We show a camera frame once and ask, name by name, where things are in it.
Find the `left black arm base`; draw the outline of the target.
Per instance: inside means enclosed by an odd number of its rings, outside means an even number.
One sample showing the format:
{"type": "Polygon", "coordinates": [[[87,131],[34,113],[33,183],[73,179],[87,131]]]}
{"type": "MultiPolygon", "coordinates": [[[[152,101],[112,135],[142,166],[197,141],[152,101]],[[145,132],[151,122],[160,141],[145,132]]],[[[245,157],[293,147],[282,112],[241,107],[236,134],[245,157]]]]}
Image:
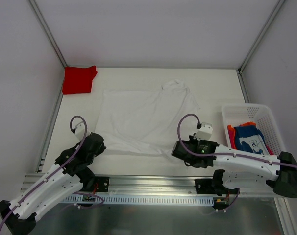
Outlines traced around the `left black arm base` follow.
{"type": "Polygon", "coordinates": [[[83,186],[82,191],[91,193],[108,192],[109,181],[109,177],[95,176],[87,183],[87,185],[83,186]]]}

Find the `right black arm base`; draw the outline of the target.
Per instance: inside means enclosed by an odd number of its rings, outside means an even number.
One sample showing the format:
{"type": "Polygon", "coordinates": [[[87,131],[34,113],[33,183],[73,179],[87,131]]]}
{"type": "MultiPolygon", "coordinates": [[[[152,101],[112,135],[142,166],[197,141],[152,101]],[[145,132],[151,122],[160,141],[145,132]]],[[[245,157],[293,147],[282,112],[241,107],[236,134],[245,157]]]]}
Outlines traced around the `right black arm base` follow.
{"type": "Polygon", "coordinates": [[[222,180],[210,178],[195,179],[195,188],[197,194],[215,194],[217,196],[238,193],[239,188],[230,189],[223,185],[222,180]]]}

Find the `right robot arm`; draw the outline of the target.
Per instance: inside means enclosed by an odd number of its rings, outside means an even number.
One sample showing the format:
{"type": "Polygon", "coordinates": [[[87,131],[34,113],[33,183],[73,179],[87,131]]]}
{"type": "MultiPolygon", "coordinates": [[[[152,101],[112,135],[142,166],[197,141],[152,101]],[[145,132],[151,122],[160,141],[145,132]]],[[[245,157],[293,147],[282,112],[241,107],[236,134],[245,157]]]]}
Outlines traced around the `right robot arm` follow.
{"type": "Polygon", "coordinates": [[[286,198],[297,198],[297,163],[288,152],[265,155],[244,152],[208,140],[178,140],[172,156],[187,167],[215,171],[210,179],[196,179],[198,194],[236,194],[242,188],[270,187],[286,198]]]}

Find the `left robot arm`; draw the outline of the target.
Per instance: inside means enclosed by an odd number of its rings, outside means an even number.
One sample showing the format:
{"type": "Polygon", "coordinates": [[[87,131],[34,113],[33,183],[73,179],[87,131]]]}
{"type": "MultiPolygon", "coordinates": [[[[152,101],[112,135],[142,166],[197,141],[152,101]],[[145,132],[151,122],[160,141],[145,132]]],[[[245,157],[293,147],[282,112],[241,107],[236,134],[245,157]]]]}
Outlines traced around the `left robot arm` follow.
{"type": "Polygon", "coordinates": [[[0,202],[1,225],[7,226],[13,235],[27,235],[63,199],[80,190],[91,190],[96,177],[88,166],[105,149],[103,137],[91,133],[62,151],[48,172],[30,188],[16,199],[0,202]]]}

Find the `white t-shirt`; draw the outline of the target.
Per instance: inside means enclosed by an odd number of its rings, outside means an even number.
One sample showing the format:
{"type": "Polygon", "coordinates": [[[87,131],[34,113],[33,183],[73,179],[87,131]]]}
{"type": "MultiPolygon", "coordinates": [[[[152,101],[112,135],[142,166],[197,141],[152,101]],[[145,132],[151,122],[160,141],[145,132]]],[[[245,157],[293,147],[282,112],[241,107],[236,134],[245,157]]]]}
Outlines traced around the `white t-shirt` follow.
{"type": "Polygon", "coordinates": [[[104,90],[96,124],[110,153],[161,156],[177,141],[177,125],[199,105],[180,80],[162,85],[158,91],[104,90]]]}

